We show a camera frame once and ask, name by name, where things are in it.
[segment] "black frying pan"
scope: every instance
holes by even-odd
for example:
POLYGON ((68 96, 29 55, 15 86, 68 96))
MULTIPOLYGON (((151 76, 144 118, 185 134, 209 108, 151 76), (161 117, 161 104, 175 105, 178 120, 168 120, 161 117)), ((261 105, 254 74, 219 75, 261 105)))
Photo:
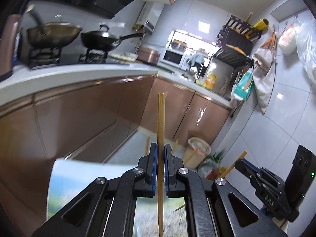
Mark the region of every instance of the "black frying pan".
POLYGON ((143 37, 143 34, 136 33, 117 38, 116 36, 109 34, 109 30, 110 28, 107 25, 100 25, 99 30, 81 33, 83 45, 90 50, 94 49, 109 52, 117 48, 121 42, 126 39, 143 37))

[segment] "yellow cup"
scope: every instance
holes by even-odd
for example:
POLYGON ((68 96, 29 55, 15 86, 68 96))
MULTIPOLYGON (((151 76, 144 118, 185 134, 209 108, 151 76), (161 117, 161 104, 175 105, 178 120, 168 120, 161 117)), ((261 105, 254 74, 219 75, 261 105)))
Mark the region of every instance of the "yellow cup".
POLYGON ((255 25, 253 25, 254 28, 258 30, 263 30, 269 26, 269 21, 267 19, 259 20, 255 25))

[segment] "silver bolt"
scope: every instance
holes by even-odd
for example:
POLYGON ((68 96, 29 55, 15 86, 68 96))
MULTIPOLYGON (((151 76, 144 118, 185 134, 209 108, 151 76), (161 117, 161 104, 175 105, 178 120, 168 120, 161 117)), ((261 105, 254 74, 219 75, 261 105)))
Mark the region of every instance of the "silver bolt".
POLYGON ((133 172, 138 175, 138 174, 141 174, 143 172, 143 169, 141 167, 136 167, 136 168, 134 168, 133 172))
POLYGON ((100 177, 98 177, 98 178, 95 180, 95 182, 96 182, 97 184, 104 184, 105 181, 106 181, 106 178, 103 177, 103 176, 100 176, 100 177))
POLYGON ((187 168, 185 168, 185 167, 179 168, 179 173, 180 173, 180 174, 185 175, 185 174, 187 174, 188 172, 189 172, 189 170, 188 170, 187 168))
POLYGON ((226 180, 224 178, 217 178, 216 179, 216 183, 218 185, 225 185, 226 184, 226 180))

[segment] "teal bag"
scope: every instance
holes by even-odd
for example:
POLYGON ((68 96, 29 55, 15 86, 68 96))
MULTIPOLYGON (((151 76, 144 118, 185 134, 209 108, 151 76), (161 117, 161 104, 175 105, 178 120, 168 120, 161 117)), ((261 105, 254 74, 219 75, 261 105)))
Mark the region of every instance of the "teal bag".
POLYGON ((253 78, 252 78, 253 69, 250 68, 240 79, 238 84, 236 85, 233 93, 238 95, 239 97, 247 100, 254 86, 253 78))

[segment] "trash can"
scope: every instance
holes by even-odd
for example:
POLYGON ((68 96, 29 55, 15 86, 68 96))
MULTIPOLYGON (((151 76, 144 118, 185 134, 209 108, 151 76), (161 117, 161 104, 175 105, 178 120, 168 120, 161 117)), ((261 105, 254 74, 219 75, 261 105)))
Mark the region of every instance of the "trash can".
POLYGON ((182 157, 183 164, 186 168, 195 169, 211 153, 211 147, 198 137, 190 138, 188 144, 182 157))

